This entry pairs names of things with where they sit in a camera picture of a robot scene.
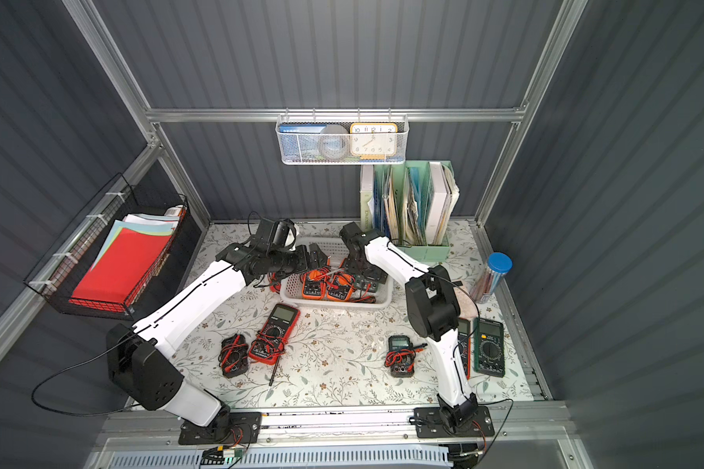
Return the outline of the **orange multimeter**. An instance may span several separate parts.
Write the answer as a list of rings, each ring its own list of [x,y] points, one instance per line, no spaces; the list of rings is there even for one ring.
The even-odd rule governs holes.
[[[348,274],[336,273],[326,281],[326,299],[330,301],[347,302],[354,290],[354,277]]]
[[[320,301],[326,298],[329,269],[318,269],[301,275],[303,299]]]

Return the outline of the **white plastic basket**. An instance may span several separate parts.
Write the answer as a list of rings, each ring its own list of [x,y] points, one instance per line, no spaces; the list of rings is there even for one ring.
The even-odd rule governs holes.
[[[284,279],[280,297],[297,307],[377,310],[392,300],[393,281],[366,281],[342,266],[349,250],[339,238],[300,238],[300,244],[318,248],[329,256],[325,265],[306,274]]]

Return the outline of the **red ANENG multimeter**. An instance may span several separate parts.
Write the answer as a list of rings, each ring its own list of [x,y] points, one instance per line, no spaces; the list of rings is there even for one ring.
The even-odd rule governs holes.
[[[258,363],[275,365],[285,352],[289,336],[293,332],[300,311],[286,304],[279,303],[272,310],[263,328],[256,333],[256,338],[248,349],[248,357]]]

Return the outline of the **dark green multimeter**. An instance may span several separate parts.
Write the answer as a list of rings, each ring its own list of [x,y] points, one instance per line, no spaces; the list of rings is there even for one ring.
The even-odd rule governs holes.
[[[475,339],[473,369],[493,377],[506,374],[504,325],[497,320],[477,319],[473,322]]]

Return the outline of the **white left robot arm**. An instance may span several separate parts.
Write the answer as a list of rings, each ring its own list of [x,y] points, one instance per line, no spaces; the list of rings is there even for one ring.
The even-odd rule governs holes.
[[[165,410],[207,427],[228,406],[189,383],[171,362],[180,345],[220,305],[270,274],[277,279],[327,265],[316,243],[296,243],[289,219],[261,220],[245,242],[222,249],[207,269],[158,310],[107,334],[112,383],[146,410]]]

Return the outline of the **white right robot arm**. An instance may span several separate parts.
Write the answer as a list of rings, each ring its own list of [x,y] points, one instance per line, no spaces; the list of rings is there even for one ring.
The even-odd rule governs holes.
[[[426,340],[433,357],[442,425],[455,432],[471,422],[478,412],[478,400],[463,369],[461,307],[447,270],[415,260],[382,232],[364,232],[354,222],[343,226],[339,236],[349,252],[351,273],[367,277],[384,273],[404,288],[410,325]]]

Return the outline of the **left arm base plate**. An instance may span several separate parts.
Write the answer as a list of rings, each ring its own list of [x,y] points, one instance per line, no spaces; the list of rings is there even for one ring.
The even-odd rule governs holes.
[[[257,442],[263,414],[261,412],[219,412],[207,426],[184,420],[180,426],[180,446],[247,445]]]

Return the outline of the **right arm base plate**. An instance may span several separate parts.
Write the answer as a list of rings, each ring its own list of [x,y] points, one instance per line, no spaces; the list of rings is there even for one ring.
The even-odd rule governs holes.
[[[493,437],[496,433],[487,406],[473,408],[468,416],[459,412],[450,414],[444,408],[435,406],[415,408],[414,414],[409,417],[409,423],[414,426],[420,439],[482,439]]]

